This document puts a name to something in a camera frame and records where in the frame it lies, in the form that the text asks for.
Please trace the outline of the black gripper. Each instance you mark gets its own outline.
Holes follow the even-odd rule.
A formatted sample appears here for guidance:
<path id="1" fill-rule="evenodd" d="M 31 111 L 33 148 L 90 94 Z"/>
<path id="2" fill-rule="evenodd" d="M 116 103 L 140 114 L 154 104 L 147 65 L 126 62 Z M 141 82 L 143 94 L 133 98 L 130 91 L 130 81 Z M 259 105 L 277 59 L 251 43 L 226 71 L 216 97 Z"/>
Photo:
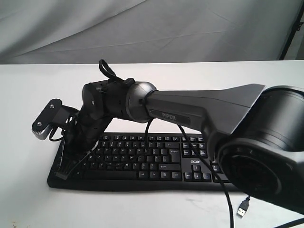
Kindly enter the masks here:
<path id="1" fill-rule="evenodd" d="M 94 119 L 88 108 L 84 105 L 81 107 L 76 117 L 68 124 L 64 140 L 58 148 L 59 167 L 56 168 L 58 178 L 66 180 L 70 176 L 89 155 L 89 150 L 96 145 L 111 120 L 112 117 L 108 115 Z"/>

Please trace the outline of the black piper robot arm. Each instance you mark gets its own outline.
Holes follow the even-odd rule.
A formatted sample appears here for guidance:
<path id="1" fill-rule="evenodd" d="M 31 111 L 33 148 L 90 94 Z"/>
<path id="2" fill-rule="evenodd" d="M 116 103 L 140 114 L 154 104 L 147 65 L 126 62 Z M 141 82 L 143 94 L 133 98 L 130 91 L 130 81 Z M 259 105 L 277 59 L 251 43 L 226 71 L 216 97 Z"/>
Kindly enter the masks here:
<path id="1" fill-rule="evenodd" d="M 80 110 L 55 100 L 64 130 L 50 187 L 87 191 L 219 190 L 304 211 L 304 91 L 249 84 L 159 91 L 88 83 Z"/>

